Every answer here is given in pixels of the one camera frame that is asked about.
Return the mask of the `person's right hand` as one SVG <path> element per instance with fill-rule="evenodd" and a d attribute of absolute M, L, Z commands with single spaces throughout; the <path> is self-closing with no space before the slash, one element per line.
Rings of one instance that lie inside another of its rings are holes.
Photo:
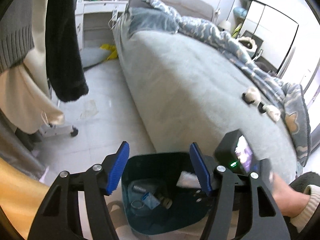
<path fill-rule="evenodd" d="M 276 173 L 273 174 L 272 196 L 281 211 L 286 217 L 297 217 L 307 206 L 310 196 L 292 189 Z"/>

